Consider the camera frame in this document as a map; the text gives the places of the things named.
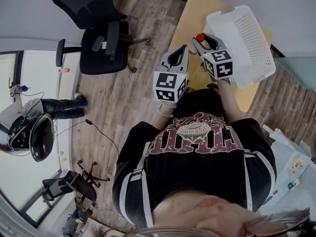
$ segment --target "maroon graphic print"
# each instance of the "maroon graphic print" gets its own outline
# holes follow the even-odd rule
[[[166,145],[162,147],[162,138],[167,135]],[[161,132],[153,141],[150,154],[161,153],[192,153],[214,154],[219,152],[231,152],[243,150],[243,146],[231,126],[226,125],[223,117],[216,117],[207,113],[197,113],[189,118],[174,118],[172,124]]]

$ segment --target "floor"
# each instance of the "floor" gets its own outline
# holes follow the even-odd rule
[[[87,118],[112,138],[120,150],[130,128],[140,121],[149,122],[156,111],[152,100],[152,75],[161,56],[167,51],[181,17],[185,2],[179,0],[114,0],[118,11],[129,15],[130,32],[135,38],[150,36],[152,41],[130,48],[129,62],[138,68],[119,73],[79,78],[78,92],[87,97]],[[260,124],[280,128],[295,142],[303,139],[312,147],[316,159],[316,95],[302,89],[282,68],[260,83],[247,114]],[[113,144],[93,126],[82,123],[73,128],[72,161],[83,160],[86,168],[96,161],[93,174],[111,181],[97,189],[97,206],[93,216],[107,225],[128,231],[132,225],[122,218],[112,204],[112,185],[118,152]]]

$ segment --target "table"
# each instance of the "table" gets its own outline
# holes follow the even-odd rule
[[[192,41],[193,37],[202,33],[207,15],[229,7],[231,6],[219,0],[188,0],[169,49],[188,44]],[[261,28],[270,46],[272,43],[272,34],[264,27]],[[200,65],[201,59],[199,56],[190,55],[188,67],[190,82],[188,87],[195,90],[207,88],[207,85],[211,83],[210,76]],[[234,82],[232,83],[232,88],[241,111],[247,112],[249,110],[258,87],[259,84],[257,83],[249,88],[239,89]]]

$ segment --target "black office chair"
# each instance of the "black office chair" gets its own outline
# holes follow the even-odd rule
[[[81,47],[65,47],[65,40],[58,43],[56,66],[61,67],[63,55],[80,52],[80,71],[87,75],[100,75],[121,71],[126,67],[128,47],[148,42],[150,38],[134,40],[128,35],[126,15],[116,11],[112,0],[53,0],[80,29],[86,29]]]
[[[53,178],[43,180],[43,185],[45,190],[42,191],[42,197],[47,201],[54,201],[55,198],[70,193],[70,192],[79,192],[82,194],[80,204],[84,201],[85,198],[92,201],[92,205],[95,206],[97,200],[97,193],[93,187],[100,187],[100,183],[96,181],[108,182],[110,179],[102,179],[95,176],[92,176],[93,166],[97,163],[94,161],[90,167],[89,172],[81,166],[82,161],[78,161],[78,165],[82,169],[82,175],[74,171],[68,171],[67,174],[62,178]]]

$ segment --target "red object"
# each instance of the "red object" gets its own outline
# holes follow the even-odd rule
[[[198,34],[196,39],[202,43],[205,40],[205,36],[203,34]]]

